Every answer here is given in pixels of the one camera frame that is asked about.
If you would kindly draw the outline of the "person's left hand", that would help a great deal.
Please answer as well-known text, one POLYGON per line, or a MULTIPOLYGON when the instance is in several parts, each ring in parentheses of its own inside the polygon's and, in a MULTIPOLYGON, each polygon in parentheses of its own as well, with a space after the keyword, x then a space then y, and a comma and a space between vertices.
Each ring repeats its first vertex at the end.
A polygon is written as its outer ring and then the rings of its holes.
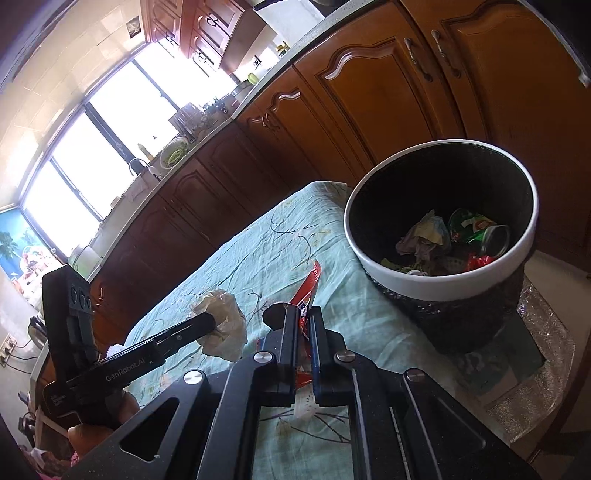
MULTIPOLYGON (((117 413, 118 422, 124 424, 139 410, 140 407, 135 397, 124 392, 117 413)), ((78 457, 82 458, 112 433, 113 430, 105 426, 79 424, 69 428, 67 436, 78 457)))

